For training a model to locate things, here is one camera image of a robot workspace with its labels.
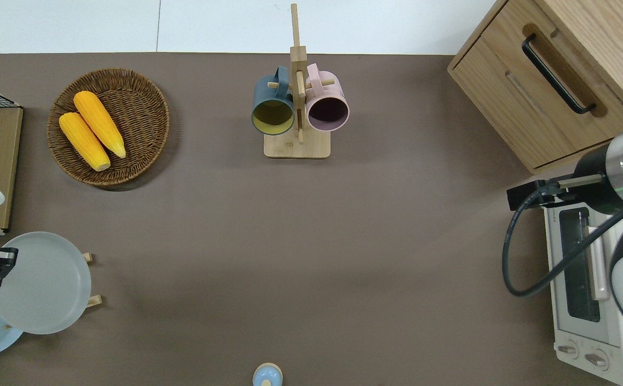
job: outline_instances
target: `mug handle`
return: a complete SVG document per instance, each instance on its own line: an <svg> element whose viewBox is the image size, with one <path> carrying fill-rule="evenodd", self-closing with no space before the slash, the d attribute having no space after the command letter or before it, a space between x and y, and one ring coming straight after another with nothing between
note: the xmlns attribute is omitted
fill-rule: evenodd
<svg viewBox="0 0 623 386"><path fill-rule="evenodd" d="M316 63L312 63L307 66L307 72L309 72L309 83L311 83L311 90L314 91L315 96L323 95L323 85L321 85L321 74L318 72L318 66Z"/></svg>
<svg viewBox="0 0 623 386"><path fill-rule="evenodd" d="M274 78L278 83L278 88L276 88L276 98L284 99L287 93L288 85L290 84L290 81L287 79L287 68L284 66L278 66Z"/></svg>

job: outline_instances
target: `white wall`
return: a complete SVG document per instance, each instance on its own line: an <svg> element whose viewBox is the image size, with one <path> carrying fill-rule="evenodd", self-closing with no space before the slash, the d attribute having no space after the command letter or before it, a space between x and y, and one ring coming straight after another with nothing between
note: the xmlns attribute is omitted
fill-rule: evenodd
<svg viewBox="0 0 623 386"><path fill-rule="evenodd" d="M454 54L495 0L297 0L309 53ZM0 0L0 53L288 52L290 2Z"/></svg>

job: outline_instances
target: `black drawer handle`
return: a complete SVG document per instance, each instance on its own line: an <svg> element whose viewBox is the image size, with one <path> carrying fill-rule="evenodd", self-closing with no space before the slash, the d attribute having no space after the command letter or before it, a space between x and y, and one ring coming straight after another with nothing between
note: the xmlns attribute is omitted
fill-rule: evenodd
<svg viewBox="0 0 623 386"><path fill-rule="evenodd" d="M543 63L541 58L533 51L530 47L530 42L535 38L535 34L530 34L522 44L522 51L526 55L526 57L530 60L530 63L533 63L536 69L542 74L542 76L547 80L547 82L554 88L554 90L559 94L559 96L564 100L564 102L575 112L576 114L584 114L590 112L595 108L595 103L589 105L588 107L582 107L578 102L574 99L574 97L569 94L569 91L564 88L562 83L559 82L557 76L554 76L552 71L547 68L547 65Z"/></svg>

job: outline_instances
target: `mug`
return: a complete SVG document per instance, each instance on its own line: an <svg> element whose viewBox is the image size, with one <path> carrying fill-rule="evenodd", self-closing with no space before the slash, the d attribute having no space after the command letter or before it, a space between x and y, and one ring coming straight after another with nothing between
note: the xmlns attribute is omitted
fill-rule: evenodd
<svg viewBox="0 0 623 386"><path fill-rule="evenodd" d="M338 130L350 115L350 108L345 100L343 88L338 77L328 71L319 71L316 63L307 66L311 90L307 90L307 122L314 129L321 131ZM332 79L333 85L324 86L321 81Z"/></svg>
<svg viewBox="0 0 623 386"><path fill-rule="evenodd" d="M268 83L275 81L277 88ZM275 75L267 75L255 85L255 102L252 107L252 124L267 135L287 132L294 122L292 91L288 88L287 68L279 66Z"/></svg>

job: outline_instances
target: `black cable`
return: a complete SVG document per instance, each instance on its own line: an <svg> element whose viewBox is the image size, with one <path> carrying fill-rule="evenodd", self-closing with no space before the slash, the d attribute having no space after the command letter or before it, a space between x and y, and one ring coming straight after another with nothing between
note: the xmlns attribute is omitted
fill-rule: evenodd
<svg viewBox="0 0 623 386"><path fill-rule="evenodd" d="M579 254L586 249L589 245L593 244L593 242L598 239L601 235L605 234L605 232L613 227L616 223L623 220L623 209L619 212L615 213L612 217L608 218L603 224L597 227L593 233L589 234L588 237L581 240L581 242L576 244L576 247L572 249L567 254L564 254L562 261L559 262L554 268L552 268L545 276L543 276L536 284L528 287L525 290L517 290L512 285L509 279L509 244L512 239L512 232L514 232L514 227L517 225L517 221L519 220L519 216L524 212L524 210L537 198L539 198L542 194L546 193L549 190L556 189L559 187L559 183L550 183L548 185L542 186L538 190L531 193L519 206L519 208L514 212L512 216L512 220L509 222L509 227L507 227L507 234L505 235L505 243L502 245L502 278L505 280L505 286L507 286L507 290L514 296L520 296L520 298L525 298L526 296L532 296L539 293L547 284L549 284L552 279L556 278L566 267L571 264Z"/></svg>

